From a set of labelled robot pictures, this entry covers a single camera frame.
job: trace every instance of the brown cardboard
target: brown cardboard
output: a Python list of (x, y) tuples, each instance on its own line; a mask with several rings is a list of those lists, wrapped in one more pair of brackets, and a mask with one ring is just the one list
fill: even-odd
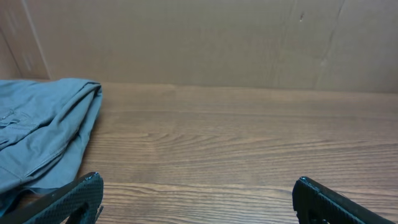
[(394, 0), (25, 0), (52, 78), (397, 92)]
[(346, 0), (317, 90), (398, 92), (398, 1)]
[(21, 74), (0, 30), (0, 79), (9, 78), (21, 78)]
[(54, 78), (229, 86), (271, 85), (293, 3), (27, 1)]
[(0, 28), (24, 78), (49, 78), (22, 0), (0, 1)]

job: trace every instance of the fabric pocket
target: fabric pocket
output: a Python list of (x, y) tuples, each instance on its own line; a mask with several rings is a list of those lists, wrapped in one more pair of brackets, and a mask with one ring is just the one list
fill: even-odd
[(28, 114), (10, 108), (0, 109), (0, 150), (20, 141), (36, 127)]

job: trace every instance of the cardboard wall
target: cardboard wall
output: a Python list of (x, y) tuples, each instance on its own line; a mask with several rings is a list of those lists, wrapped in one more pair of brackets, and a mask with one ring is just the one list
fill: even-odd
[(22, 78), (0, 30), (0, 79)]
[(398, 92), (395, 0), (18, 0), (49, 77)]
[(23, 78), (47, 79), (47, 68), (37, 45), (25, 2), (0, 0), (0, 29)]

